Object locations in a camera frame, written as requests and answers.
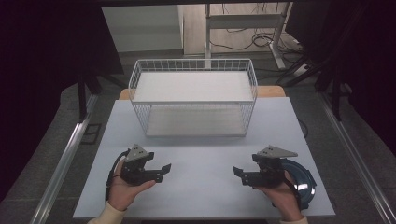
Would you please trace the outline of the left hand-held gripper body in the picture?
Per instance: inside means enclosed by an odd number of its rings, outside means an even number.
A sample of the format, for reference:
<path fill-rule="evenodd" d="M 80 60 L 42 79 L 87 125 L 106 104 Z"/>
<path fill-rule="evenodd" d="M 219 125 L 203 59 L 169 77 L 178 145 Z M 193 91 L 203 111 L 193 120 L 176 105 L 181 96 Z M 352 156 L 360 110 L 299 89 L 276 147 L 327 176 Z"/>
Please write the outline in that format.
<path fill-rule="evenodd" d="M 154 180 L 155 174 L 152 171 L 145 170 L 146 162 L 151 161 L 153 157 L 153 152 L 147 152 L 138 144 L 134 144 L 124 160 L 120 177 L 132 186 L 139 186 L 147 181 Z"/>

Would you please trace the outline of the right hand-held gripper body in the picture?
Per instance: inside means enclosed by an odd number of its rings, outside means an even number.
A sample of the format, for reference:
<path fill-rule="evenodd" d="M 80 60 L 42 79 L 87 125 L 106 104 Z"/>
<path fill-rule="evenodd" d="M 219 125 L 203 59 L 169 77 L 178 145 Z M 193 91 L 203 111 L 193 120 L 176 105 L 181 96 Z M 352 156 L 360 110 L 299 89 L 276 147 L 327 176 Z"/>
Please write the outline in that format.
<path fill-rule="evenodd" d="M 271 145 L 253 154 L 252 159 L 260 168 L 260 171 L 255 175 L 253 186 L 266 188 L 279 186 L 285 177 L 281 160 L 297 156 L 296 152 Z"/>

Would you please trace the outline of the person's left hand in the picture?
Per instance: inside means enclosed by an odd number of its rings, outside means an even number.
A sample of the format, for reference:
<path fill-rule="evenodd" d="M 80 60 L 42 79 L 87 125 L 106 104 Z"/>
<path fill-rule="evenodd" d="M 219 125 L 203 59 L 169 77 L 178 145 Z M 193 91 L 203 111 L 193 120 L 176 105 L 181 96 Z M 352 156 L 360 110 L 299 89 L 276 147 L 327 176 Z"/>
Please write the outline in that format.
<path fill-rule="evenodd" d="M 137 195 L 144 190 L 153 187 L 156 182 L 154 180 L 145 182 L 139 186 L 128 185 L 121 177 L 121 168 L 124 160 L 120 160 L 113 176 L 110 178 L 111 185 L 108 195 L 108 203 L 119 211 L 125 211 L 133 202 Z"/>

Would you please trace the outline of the person's right hand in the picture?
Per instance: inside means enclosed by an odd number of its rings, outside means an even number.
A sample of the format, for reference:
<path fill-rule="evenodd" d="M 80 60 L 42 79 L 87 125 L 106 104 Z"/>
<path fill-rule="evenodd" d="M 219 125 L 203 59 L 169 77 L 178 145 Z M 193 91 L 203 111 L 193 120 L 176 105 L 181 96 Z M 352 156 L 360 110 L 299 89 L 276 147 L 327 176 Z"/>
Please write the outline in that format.
<path fill-rule="evenodd" d="M 265 187 L 255 187 L 255 189 L 262 191 L 269 198 L 279 211 L 281 219 L 293 220 L 304 216 L 299 209 L 293 191 L 286 183 L 281 183 L 278 187 L 272 189 Z"/>

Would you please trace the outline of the dark blue round plate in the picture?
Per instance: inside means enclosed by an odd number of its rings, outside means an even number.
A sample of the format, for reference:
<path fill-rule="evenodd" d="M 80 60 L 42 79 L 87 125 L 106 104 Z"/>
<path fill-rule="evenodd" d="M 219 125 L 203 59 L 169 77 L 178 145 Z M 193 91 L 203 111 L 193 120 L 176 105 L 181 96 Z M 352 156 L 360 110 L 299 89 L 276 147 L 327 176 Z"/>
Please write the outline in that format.
<path fill-rule="evenodd" d="M 301 210 L 309 207 L 314 199 L 317 183 L 310 171 L 305 169 L 300 163 L 287 159 L 282 159 L 281 164 L 292 179 L 292 190 Z"/>

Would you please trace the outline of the black metal stand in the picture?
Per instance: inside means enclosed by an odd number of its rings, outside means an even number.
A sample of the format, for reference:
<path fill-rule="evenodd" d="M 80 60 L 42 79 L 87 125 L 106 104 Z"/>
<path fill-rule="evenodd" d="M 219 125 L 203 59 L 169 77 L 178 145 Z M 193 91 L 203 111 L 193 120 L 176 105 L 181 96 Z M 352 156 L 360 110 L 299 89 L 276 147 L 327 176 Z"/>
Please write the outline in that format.
<path fill-rule="evenodd" d="M 302 72 L 299 76 L 284 82 L 286 77 L 296 72 L 298 68 L 302 67 L 306 63 L 308 64 L 308 69 L 305 72 Z M 345 94 L 341 90 L 342 79 L 340 69 L 341 65 L 339 61 L 333 56 L 328 57 L 320 63 L 314 64 L 309 63 L 307 56 L 302 56 L 282 73 L 280 78 L 276 81 L 276 85 L 280 87 L 292 87 L 313 75 L 317 75 L 318 77 L 314 84 L 315 90 L 318 92 L 325 92 L 328 88 L 331 88 L 330 109 L 336 119 L 341 120 L 340 98 L 345 96 Z"/>
<path fill-rule="evenodd" d="M 102 91 L 102 86 L 99 83 L 99 77 L 112 84 L 117 85 L 121 89 L 126 89 L 127 84 L 115 78 L 113 75 L 97 74 L 97 75 L 78 75 L 78 122 L 82 123 L 88 117 L 88 101 L 86 90 L 89 90 L 91 95 L 98 95 Z"/>

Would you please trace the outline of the white power strip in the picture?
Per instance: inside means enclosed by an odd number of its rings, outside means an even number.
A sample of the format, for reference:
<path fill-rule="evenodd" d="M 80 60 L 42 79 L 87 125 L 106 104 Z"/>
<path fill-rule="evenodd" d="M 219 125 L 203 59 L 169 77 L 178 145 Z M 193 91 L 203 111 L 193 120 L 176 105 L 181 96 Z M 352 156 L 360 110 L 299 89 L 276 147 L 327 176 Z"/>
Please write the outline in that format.
<path fill-rule="evenodd" d="M 306 71 L 308 71 L 310 68 L 311 68 L 311 66 L 309 64 L 304 63 L 303 65 L 301 65 L 299 68 L 297 68 L 293 72 L 293 75 L 295 77 L 298 77 L 298 76 L 302 75 L 303 73 L 305 73 Z"/>

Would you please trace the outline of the black curtain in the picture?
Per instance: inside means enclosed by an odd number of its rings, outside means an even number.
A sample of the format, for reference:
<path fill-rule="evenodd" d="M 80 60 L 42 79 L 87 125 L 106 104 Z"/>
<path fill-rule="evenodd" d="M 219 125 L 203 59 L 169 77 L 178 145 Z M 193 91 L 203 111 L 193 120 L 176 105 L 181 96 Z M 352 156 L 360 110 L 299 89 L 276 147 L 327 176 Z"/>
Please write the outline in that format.
<path fill-rule="evenodd" d="M 0 202 L 32 157 L 66 88 L 122 73 L 100 6 L 0 0 Z"/>
<path fill-rule="evenodd" d="M 313 63 L 335 49 L 352 11 L 366 5 L 338 57 L 349 102 L 396 156 L 396 0 L 301 0 L 286 32 Z"/>

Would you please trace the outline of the black floor frame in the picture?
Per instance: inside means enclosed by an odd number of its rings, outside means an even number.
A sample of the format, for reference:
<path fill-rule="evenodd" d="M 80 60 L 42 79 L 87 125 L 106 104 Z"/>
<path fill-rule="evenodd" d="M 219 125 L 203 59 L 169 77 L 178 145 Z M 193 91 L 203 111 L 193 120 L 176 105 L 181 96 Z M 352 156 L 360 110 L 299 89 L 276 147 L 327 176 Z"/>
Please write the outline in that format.
<path fill-rule="evenodd" d="M 89 124 L 82 136 L 82 140 L 80 143 L 82 145 L 95 145 L 99 137 L 101 128 L 102 128 L 101 123 Z"/>

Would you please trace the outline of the aluminium rail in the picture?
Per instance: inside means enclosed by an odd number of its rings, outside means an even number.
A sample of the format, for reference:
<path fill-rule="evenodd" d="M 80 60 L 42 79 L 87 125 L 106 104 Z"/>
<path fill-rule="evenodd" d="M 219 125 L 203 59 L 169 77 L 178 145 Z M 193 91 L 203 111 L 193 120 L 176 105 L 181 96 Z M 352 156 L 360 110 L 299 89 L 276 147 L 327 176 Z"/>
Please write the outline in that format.
<path fill-rule="evenodd" d="M 92 94 L 89 97 L 88 103 L 86 104 L 87 115 L 83 121 L 76 124 L 29 224 L 46 224 L 50 211 L 76 155 L 78 146 L 91 120 L 97 100 L 98 95 Z"/>
<path fill-rule="evenodd" d="M 380 188 L 374 176 L 370 172 L 361 154 L 356 148 L 350 135 L 348 134 L 344 124 L 332 112 L 331 102 L 325 93 L 319 93 L 318 98 L 321 101 L 322 107 L 332 124 L 334 131 L 338 135 L 346 154 L 350 158 L 358 176 L 365 189 L 367 190 L 378 214 L 381 216 L 384 224 L 396 224 L 396 213 L 393 211 L 388 198 L 383 190 Z"/>

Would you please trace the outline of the white desk frame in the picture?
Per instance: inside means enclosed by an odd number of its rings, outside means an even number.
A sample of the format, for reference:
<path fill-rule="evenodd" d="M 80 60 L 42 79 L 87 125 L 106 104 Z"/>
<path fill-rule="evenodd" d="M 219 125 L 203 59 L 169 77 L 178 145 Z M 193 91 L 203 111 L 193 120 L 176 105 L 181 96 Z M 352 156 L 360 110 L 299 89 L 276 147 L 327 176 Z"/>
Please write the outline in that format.
<path fill-rule="evenodd" d="M 210 34 L 212 29 L 254 29 L 273 28 L 275 31 L 273 40 L 269 42 L 269 49 L 275 59 L 279 70 L 285 70 L 286 65 L 278 49 L 284 24 L 288 15 L 290 2 L 286 2 L 279 14 L 256 14 L 256 15 L 212 15 L 210 5 L 205 4 L 205 57 L 211 57 Z"/>

